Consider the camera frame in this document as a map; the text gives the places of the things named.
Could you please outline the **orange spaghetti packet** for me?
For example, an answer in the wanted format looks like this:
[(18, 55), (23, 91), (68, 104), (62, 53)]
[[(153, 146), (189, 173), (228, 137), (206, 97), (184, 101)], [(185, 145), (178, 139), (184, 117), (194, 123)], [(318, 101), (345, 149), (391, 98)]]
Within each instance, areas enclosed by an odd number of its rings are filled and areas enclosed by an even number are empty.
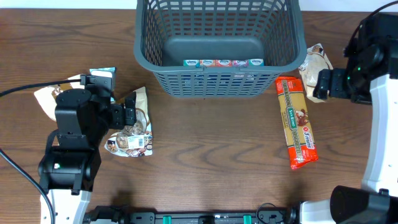
[(303, 167), (318, 160), (313, 129), (308, 117), (302, 81), (295, 77), (278, 77), (275, 81), (290, 168)]

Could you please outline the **blue tissue multipack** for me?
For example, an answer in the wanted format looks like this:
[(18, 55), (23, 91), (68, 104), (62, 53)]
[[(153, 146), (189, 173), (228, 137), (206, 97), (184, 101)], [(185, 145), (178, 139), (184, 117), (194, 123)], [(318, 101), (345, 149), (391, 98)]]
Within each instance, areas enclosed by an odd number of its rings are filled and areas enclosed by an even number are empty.
[[(183, 66), (184, 67), (195, 67), (195, 68), (209, 68), (209, 67), (217, 67), (217, 68), (229, 68), (229, 67), (235, 67), (235, 68), (247, 68), (249, 66), (255, 66), (255, 67), (263, 67), (264, 66), (264, 60), (261, 58), (254, 58), (254, 59), (246, 59), (246, 60), (221, 60), (221, 59), (202, 59), (202, 60), (184, 60), (183, 61)], [(259, 73), (248, 73), (247, 75), (244, 75), (243, 73), (238, 73), (234, 75), (234, 79), (239, 79), (239, 78), (246, 78), (248, 80), (255, 80), (257, 77), (268, 77), (270, 74), (259, 74)], [(181, 74), (181, 78), (184, 80), (188, 80), (188, 78), (191, 78), (192, 75), (189, 73), (184, 73)], [(193, 77), (196, 78), (197, 80), (204, 80), (205, 75), (204, 73), (195, 73), (193, 74)], [(207, 80), (216, 80), (217, 74), (209, 74), (207, 75)]]

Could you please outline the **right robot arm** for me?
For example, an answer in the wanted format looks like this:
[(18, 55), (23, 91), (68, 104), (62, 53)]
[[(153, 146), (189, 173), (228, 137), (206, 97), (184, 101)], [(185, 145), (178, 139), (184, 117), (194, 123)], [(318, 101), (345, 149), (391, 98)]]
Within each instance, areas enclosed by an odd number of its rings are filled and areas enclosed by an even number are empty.
[(354, 31), (346, 68), (322, 70), (314, 97), (371, 105), (361, 188), (336, 186), (328, 200), (300, 204), (297, 223), (397, 223), (397, 16), (373, 12)]

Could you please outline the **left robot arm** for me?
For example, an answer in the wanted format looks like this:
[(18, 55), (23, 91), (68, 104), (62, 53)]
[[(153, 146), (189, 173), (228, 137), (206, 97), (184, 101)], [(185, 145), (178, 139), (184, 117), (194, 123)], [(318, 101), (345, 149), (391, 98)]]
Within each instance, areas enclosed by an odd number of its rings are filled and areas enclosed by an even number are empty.
[(136, 122), (136, 93), (112, 103), (113, 79), (81, 75), (81, 88), (55, 99), (57, 129), (39, 163), (42, 223), (82, 223), (101, 165), (99, 147), (110, 129)]

